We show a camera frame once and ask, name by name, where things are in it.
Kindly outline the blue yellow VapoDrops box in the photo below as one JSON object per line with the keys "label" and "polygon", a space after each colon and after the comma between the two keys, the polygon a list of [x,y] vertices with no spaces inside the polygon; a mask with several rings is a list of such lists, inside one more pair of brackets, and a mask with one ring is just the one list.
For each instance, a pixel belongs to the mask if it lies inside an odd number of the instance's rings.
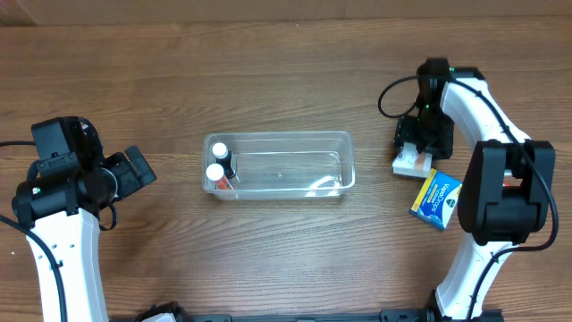
{"label": "blue yellow VapoDrops box", "polygon": [[444,230],[458,204],[462,183],[432,169],[418,193],[409,213],[428,224]]}

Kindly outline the white plaster box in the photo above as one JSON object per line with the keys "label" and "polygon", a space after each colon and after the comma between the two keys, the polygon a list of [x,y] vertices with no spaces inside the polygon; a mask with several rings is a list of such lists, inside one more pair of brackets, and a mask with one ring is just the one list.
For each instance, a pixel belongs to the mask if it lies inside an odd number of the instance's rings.
{"label": "white plaster box", "polygon": [[392,162],[392,171],[399,175],[427,178],[432,169],[432,161],[432,154],[419,153],[415,144],[406,142]]}

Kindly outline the dark syrup bottle white cap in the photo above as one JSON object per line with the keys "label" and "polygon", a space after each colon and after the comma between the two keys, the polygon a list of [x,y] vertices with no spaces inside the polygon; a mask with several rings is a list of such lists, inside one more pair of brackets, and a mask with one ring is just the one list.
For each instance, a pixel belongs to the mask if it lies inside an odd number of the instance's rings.
{"label": "dark syrup bottle white cap", "polygon": [[222,142],[215,143],[212,148],[212,153],[216,159],[216,163],[223,167],[225,176],[228,179],[236,177],[236,160],[231,150]]}

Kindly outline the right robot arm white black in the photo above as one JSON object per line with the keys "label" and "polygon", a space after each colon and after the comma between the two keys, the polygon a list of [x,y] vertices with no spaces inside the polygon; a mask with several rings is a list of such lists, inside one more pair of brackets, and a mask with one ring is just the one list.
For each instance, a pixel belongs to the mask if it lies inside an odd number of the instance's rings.
{"label": "right robot arm white black", "polygon": [[464,237],[450,270],[423,309],[385,309],[383,321],[500,321],[484,299],[508,257],[527,238],[557,227],[551,194],[555,149],[533,140],[502,112],[475,67],[429,58],[419,92],[396,118],[395,174],[424,184],[410,211],[439,228],[457,216]]}

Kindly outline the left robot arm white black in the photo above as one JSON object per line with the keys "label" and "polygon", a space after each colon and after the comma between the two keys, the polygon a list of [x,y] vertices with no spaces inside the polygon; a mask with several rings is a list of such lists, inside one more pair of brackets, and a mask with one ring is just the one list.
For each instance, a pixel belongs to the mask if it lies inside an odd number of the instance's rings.
{"label": "left robot arm white black", "polygon": [[95,126],[78,116],[32,125],[38,160],[12,200],[38,273],[46,321],[106,321],[99,269],[100,212],[156,175],[139,148],[107,157]]}

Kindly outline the orange vitamin tube white cap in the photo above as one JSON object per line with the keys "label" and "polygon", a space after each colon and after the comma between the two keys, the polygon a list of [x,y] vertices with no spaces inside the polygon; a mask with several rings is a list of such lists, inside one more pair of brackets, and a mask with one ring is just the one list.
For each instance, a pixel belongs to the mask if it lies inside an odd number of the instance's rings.
{"label": "orange vitamin tube white cap", "polygon": [[209,165],[206,168],[206,177],[215,184],[218,190],[229,191],[233,189],[231,182],[225,175],[224,168],[220,164]]}

